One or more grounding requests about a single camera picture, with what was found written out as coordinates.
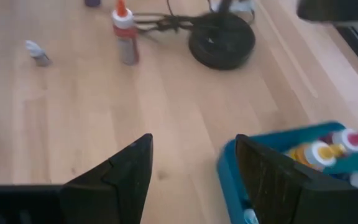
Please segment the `black gooseneck desk lamp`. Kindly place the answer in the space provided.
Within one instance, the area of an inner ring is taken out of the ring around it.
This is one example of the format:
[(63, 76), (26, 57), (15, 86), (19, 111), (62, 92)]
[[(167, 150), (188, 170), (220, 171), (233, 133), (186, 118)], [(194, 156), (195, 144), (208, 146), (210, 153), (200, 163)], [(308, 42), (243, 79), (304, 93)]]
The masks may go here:
[[(220, 0), (212, 11), (194, 18), (188, 46), (197, 61), (215, 70), (233, 70), (248, 60), (256, 43), (250, 24), (235, 11), (254, 14), (254, 0)], [(358, 0), (297, 0), (304, 21), (358, 22)]]

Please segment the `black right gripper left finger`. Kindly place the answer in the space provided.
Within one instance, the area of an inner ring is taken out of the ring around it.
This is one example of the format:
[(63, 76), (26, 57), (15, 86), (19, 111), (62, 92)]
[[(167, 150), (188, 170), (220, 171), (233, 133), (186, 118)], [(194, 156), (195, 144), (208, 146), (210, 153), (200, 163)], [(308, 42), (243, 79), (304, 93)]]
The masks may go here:
[(0, 224), (140, 224), (152, 165), (147, 133), (65, 184), (0, 185)]

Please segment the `large yellow food coloring bottle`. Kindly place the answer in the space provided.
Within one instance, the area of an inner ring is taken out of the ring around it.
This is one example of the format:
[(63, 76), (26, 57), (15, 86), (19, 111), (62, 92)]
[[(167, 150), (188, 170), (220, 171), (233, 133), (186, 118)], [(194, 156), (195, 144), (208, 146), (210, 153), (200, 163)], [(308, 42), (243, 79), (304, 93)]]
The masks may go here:
[(335, 165), (337, 158), (346, 153), (342, 144), (326, 144), (313, 141), (300, 144), (288, 150), (285, 155), (305, 166), (322, 171)]

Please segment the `large orange food coloring bottle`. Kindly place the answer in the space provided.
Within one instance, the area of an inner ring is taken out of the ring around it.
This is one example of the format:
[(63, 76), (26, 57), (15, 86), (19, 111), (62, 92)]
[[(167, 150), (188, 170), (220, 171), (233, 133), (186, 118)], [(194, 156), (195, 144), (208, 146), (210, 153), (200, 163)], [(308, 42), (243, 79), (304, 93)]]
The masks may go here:
[(126, 65), (137, 64), (139, 62), (137, 29), (135, 27), (134, 15), (126, 7), (124, 0), (116, 0), (115, 8), (111, 13), (111, 19), (122, 62)]

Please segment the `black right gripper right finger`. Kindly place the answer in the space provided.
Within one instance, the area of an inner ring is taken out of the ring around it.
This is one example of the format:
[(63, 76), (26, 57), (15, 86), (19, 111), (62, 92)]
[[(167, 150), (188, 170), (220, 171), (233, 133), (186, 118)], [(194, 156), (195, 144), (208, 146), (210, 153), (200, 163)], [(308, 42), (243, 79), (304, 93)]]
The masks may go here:
[(358, 224), (358, 188), (236, 136), (239, 173), (259, 224)]

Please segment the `teal plastic bin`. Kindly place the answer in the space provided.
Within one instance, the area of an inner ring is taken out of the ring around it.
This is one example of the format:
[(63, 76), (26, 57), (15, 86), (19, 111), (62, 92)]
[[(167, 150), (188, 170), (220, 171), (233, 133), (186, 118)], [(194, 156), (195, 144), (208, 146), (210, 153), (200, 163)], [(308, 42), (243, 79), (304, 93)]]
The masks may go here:
[[(328, 121), (297, 129), (282, 130), (248, 137), (285, 156), (285, 151), (292, 147), (342, 129), (344, 129), (344, 126), (341, 123)], [(229, 141), (224, 146), (217, 162), (217, 170), (231, 223), (246, 224), (246, 218), (248, 218), (246, 210), (252, 209), (254, 211), (254, 209), (239, 173), (239, 166), (236, 158), (236, 139)], [(334, 177), (336, 174), (357, 171), (358, 153), (355, 153), (349, 157), (340, 159), (333, 167), (328, 167), (320, 172)]]

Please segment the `large red food coloring bottle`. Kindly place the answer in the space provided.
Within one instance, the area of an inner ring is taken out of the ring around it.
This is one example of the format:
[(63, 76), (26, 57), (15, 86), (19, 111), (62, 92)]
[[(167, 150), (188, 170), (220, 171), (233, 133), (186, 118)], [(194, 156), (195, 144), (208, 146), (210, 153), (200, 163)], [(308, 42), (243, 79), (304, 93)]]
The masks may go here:
[(340, 131), (331, 132), (320, 140), (327, 144), (341, 144), (345, 148), (346, 154), (358, 152), (358, 131), (345, 128)]

